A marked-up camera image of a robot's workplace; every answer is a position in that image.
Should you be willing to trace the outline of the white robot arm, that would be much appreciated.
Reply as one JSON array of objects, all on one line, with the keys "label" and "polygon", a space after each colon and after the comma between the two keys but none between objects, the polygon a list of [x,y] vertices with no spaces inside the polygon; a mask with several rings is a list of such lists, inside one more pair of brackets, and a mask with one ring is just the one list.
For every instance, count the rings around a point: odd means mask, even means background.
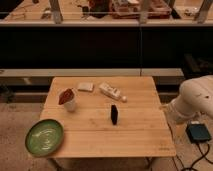
[{"label": "white robot arm", "polygon": [[166,119],[173,124],[183,124],[201,113],[213,119],[213,75],[185,80],[179,94],[164,107]]}]

